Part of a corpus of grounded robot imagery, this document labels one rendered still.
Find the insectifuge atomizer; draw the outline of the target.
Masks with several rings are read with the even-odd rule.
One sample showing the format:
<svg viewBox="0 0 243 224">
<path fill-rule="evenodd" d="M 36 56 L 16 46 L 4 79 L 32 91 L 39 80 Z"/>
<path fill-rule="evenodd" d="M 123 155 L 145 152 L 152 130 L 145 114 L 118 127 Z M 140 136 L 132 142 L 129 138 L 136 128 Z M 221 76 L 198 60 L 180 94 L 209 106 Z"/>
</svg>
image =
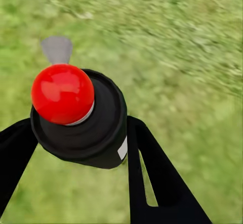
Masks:
<svg viewBox="0 0 243 224">
<path fill-rule="evenodd" d="M 40 45 L 52 65 L 34 79 L 31 128 L 44 150 L 82 165 L 113 169 L 127 156 L 127 105 L 103 73 L 69 64 L 72 41 L 52 35 Z"/>
</svg>

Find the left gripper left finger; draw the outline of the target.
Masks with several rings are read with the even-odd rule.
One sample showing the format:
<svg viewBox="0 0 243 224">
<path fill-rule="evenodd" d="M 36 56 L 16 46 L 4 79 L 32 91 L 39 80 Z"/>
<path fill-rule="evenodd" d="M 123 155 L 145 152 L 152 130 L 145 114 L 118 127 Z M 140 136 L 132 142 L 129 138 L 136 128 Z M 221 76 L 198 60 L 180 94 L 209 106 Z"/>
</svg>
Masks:
<svg viewBox="0 0 243 224">
<path fill-rule="evenodd" d="M 37 144 L 30 118 L 0 132 L 0 218 Z"/>
</svg>

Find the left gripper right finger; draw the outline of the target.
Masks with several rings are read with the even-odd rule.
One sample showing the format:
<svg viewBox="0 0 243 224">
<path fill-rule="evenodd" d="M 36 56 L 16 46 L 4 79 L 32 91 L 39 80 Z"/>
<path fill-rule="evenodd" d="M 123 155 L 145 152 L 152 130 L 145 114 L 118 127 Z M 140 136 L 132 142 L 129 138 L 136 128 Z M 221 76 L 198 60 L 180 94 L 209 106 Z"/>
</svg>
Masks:
<svg viewBox="0 0 243 224">
<path fill-rule="evenodd" d="M 212 224 L 147 125 L 127 116 L 131 224 Z M 146 201 L 141 152 L 158 207 Z"/>
</svg>

